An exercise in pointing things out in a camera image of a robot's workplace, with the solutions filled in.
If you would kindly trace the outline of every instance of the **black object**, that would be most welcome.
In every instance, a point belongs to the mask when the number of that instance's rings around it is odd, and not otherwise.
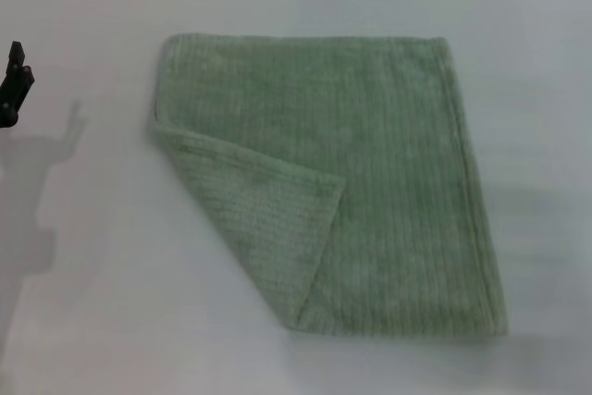
[[[19,120],[20,106],[35,82],[31,67],[23,67],[25,52],[13,42],[8,57],[6,78],[0,85],[0,129],[13,127]]]

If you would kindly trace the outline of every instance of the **white table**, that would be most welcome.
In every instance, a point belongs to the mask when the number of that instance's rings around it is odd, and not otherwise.
[[[0,11],[3,54],[21,40],[37,80],[18,125],[0,130],[0,393],[589,393],[592,0],[0,0]],[[284,329],[147,129],[161,45],[187,31],[448,38],[511,335]]]

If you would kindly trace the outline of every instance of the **towel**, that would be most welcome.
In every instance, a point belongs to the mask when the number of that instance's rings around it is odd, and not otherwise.
[[[506,332],[444,39],[175,36],[154,120],[285,326]]]

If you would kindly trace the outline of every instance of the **ribbed texture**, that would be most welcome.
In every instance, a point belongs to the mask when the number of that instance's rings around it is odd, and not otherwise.
[[[157,130],[287,326],[506,332],[446,41],[182,35],[160,70]]]

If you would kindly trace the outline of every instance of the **folded towel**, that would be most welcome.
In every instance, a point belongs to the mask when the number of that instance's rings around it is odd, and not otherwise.
[[[286,326],[506,332],[445,40],[176,36],[155,125]]]

